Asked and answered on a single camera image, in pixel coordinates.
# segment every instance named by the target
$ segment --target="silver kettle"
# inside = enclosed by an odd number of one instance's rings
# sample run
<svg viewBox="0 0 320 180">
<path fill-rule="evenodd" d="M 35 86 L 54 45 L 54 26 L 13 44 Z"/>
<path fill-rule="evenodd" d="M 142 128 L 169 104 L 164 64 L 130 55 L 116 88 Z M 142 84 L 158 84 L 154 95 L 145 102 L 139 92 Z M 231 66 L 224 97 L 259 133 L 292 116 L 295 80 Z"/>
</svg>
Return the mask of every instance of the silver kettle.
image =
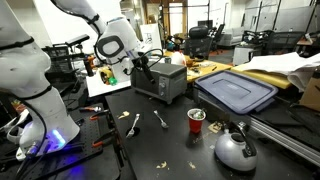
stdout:
<svg viewBox="0 0 320 180">
<path fill-rule="evenodd" d="M 257 151 L 254 144 L 247 139 L 244 127 L 246 124 L 240 122 L 234 124 L 239 133 L 229 133 L 225 128 L 225 133 L 219 137 L 215 144 L 215 154 L 219 160 L 228 167 L 237 171 L 251 171 L 258 161 Z"/>
</svg>

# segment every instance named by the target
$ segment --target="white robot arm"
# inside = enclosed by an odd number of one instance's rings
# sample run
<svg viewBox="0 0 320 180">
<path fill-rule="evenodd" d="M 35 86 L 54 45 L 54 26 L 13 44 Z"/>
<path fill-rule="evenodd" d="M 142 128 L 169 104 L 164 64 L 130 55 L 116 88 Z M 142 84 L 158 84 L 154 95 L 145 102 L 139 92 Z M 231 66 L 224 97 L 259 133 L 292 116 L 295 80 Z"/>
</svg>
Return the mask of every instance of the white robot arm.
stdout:
<svg viewBox="0 0 320 180">
<path fill-rule="evenodd" d="M 30 104 L 33 119 L 19 134 L 16 157 L 23 160 L 29 153 L 41 155 L 46 144 L 51 145 L 48 153 L 58 151 L 80 128 L 67 115 L 59 92 L 45 78 L 50 59 L 23 30 L 5 0 L 0 0 L 0 22 L 0 87 Z"/>
<path fill-rule="evenodd" d="M 112 65 L 118 82 L 129 80 L 124 70 L 131 67 L 132 62 L 123 59 L 138 58 L 141 45 L 133 28 L 121 14 L 120 6 L 113 10 L 117 13 L 110 17 L 111 20 L 104 23 L 86 0 L 51 1 L 65 13 L 87 21 L 99 37 L 96 49 L 108 58 L 107 62 Z M 119 3 L 119 0 L 108 1 Z M 8 89 L 33 107 L 28 108 L 33 121 L 20 134 L 20 148 L 16 154 L 18 160 L 28 157 L 30 150 L 41 155 L 46 144 L 51 145 L 47 153 L 61 150 L 80 131 L 67 114 L 59 92 L 44 76 L 50 65 L 48 55 L 23 30 L 6 1 L 0 0 L 0 87 Z"/>
<path fill-rule="evenodd" d="M 108 1 L 113 5 L 112 13 L 109 14 L 108 22 L 102 22 L 86 0 L 51 0 L 61 11 L 83 18 L 97 32 L 98 39 L 94 47 L 97 58 L 100 59 L 99 54 L 101 54 L 108 59 L 107 64 L 111 65 L 118 82 L 129 81 L 128 69 L 133 66 L 131 60 L 139 58 L 138 52 L 145 52 L 150 48 L 141 44 L 130 23 L 121 14 L 120 1 Z M 144 70 L 150 81 L 153 81 L 150 71 L 147 68 Z"/>
</svg>

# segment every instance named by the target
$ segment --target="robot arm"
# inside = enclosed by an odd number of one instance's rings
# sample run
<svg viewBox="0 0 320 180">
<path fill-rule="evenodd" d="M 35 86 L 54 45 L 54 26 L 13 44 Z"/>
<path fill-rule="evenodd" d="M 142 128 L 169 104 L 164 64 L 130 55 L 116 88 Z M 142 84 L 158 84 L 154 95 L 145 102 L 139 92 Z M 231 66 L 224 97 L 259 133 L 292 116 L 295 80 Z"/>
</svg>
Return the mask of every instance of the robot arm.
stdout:
<svg viewBox="0 0 320 180">
<path fill-rule="evenodd" d="M 86 0 L 51 0 L 61 11 L 83 18 L 97 32 L 98 40 L 94 45 L 97 58 L 102 61 L 99 54 L 106 57 L 117 81 L 125 82 L 130 80 L 127 72 L 133 66 L 131 60 L 139 58 L 139 52 L 149 49 L 142 50 L 141 47 L 146 46 L 141 44 L 130 23 L 121 14 L 119 0 L 108 1 L 112 4 L 112 13 L 109 14 L 109 21 L 104 23 L 101 18 L 97 18 L 99 15 Z M 149 68 L 141 64 L 147 77 L 154 82 Z"/>
</svg>

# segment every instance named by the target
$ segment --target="red cup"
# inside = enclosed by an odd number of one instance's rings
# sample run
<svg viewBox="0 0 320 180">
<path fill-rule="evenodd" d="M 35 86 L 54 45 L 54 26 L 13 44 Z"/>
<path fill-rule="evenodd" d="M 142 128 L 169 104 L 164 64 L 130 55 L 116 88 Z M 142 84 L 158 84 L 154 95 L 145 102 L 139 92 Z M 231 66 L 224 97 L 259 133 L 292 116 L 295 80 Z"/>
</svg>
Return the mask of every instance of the red cup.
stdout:
<svg viewBox="0 0 320 180">
<path fill-rule="evenodd" d="M 206 113 L 203 112 L 204 116 L 202 119 L 194 119 L 192 117 L 193 114 L 195 114 L 198 111 L 202 111 L 201 109 L 190 109 L 188 111 L 188 117 L 189 117 L 189 127 L 190 131 L 193 133 L 199 133 L 201 131 L 202 121 L 206 117 Z"/>
</svg>

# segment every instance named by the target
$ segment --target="metal utensil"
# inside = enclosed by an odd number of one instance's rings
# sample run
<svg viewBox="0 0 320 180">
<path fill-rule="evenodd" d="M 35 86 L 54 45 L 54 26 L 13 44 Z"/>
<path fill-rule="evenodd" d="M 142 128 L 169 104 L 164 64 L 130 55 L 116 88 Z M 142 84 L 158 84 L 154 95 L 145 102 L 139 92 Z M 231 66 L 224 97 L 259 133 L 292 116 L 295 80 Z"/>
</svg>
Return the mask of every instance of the metal utensil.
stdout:
<svg viewBox="0 0 320 180">
<path fill-rule="evenodd" d="M 133 125 L 131 127 L 131 130 L 127 134 L 127 138 L 131 138 L 134 135 L 134 126 L 136 125 L 137 121 L 139 120 L 140 114 L 136 114 L 136 118 L 134 119 Z"/>
<path fill-rule="evenodd" d="M 167 123 L 165 123 L 165 122 L 162 120 L 162 118 L 159 116 L 158 111 L 155 110 L 155 111 L 153 111 L 153 112 L 154 112 L 154 114 L 160 119 L 160 121 L 161 121 L 161 126 L 162 126 L 163 128 L 168 128 L 169 126 L 168 126 Z"/>
</svg>

